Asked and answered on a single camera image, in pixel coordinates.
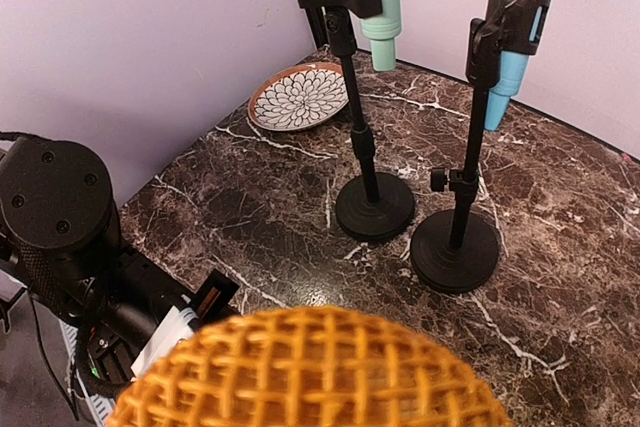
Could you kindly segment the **orange microphone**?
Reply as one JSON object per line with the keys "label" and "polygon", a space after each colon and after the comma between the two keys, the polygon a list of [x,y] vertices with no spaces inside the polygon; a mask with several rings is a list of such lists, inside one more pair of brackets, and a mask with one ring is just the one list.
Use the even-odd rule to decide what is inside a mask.
{"label": "orange microphone", "polygon": [[431,338],[336,306],[234,316],[157,360],[111,426],[506,426],[472,367]]}

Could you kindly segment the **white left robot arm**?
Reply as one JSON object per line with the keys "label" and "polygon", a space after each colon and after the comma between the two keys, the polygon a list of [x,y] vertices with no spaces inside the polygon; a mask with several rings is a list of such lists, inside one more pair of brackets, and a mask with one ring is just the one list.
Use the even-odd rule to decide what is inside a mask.
{"label": "white left robot arm", "polygon": [[116,399],[131,378],[93,373],[93,328],[105,325],[142,348],[169,310],[186,308],[192,295],[124,240],[109,171],[93,150],[22,132],[1,138],[11,144],[1,159],[1,232],[18,277],[77,328],[74,360],[87,390]]}

